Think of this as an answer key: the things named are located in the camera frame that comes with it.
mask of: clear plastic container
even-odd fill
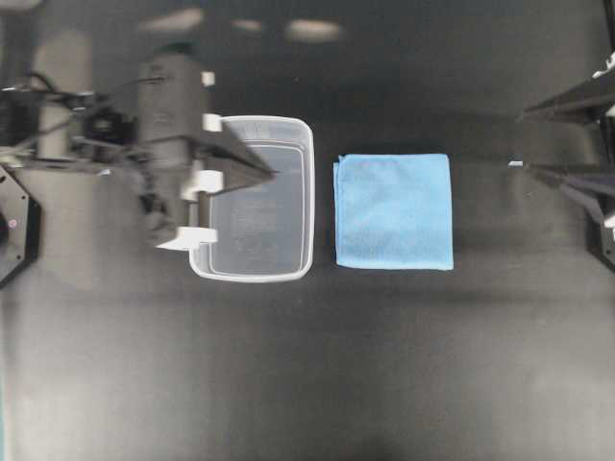
[[[211,199],[218,241],[190,252],[199,276],[243,282],[299,279],[310,268],[314,235],[314,148],[308,125],[295,118],[222,119],[276,171],[270,182]]]

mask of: white clip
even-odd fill
[[[220,117],[217,113],[204,113],[203,130],[206,132],[221,132],[222,117]]]
[[[179,226],[173,240],[157,246],[165,250],[189,252],[197,250],[202,243],[215,243],[218,241],[218,231],[210,228],[191,228]]]
[[[182,187],[182,198],[189,202],[197,200],[198,192],[215,194],[224,189],[224,175],[216,170],[199,170],[192,172],[190,179]]]
[[[205,70],[201,72],[201,82],[203,86],[214,86],[215,85],[215,74],[213,72],[209,72]]]

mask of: blue towel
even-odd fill
[[[333,187],[337,264],[453,269],[447,156],[340,157]]]

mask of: blue microfiber cloth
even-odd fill
[[[333,164],[337,264],[453,269],[449,159],[348,155]]]

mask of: black cable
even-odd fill
[[[604,13],[606,14],[608,39],[611,44],[611,53],[615,53],[615,12],[613,11],[613,0],[603,0],[603,3]]]
[[[151,78],[145,78],[145,79],[130,80],[129,82],[126,82],[124,84],[118,85],[114,89],[112,89],[111,92],[108,95],[103,97],[103,99],[100,102],[98,102],[97,104],[95,104],[91,108],[83,110],[83,111],[79,112],[78,114],[73,113],[68,118],[66,118],[65,120],[63,120],[63,121],[61,121],[61,122],[59,122],[59,123],[57,123],[57,124],[47,128],[46,130],[40,130],[40,131],[34,133],[33,135],[28,136],[26,139],[24,139],[23,141],[18,143],[16,146],[14,146],[11,149],[9,149],[9,151],[4,152],[4,153],[0,153],[0,158],[1,157],[11,157],[11,156],[14,156],[14,155],[18,154],[19,152],[29,148],[30,146],[35,144],[42,137],[45,137],[46,135],[51,134],[53,132],[56,132],[57,130],[60,130],[60,129],[64,128],[64,127],[67,127],[70,124],[70,122],[73,120],[73,118],[81,118],[81,119],[88,118],[90,115],[93,115],[96,112],[98,112],[100,109],[104,109],[106,106],[108,106],[110,101],[111,101],[111,99],[113,99],[115,96],[117,96],[117,94],[120,91],[122,91],[123,89],[125,89],[128,86],[140,85],[140,84],[159,83],[159,82],[161,82],[163,80],[164,80],[163,77],[151,77]]]
[[[45,77],[44,75],[42,75],[40,72],[27,72],[25,74],[25,77],[38,80],[43,85],[45,85],[49,91],[53,93],[58,92],[57,87],[51,82],[51,80],[49,80],[48,77]]]

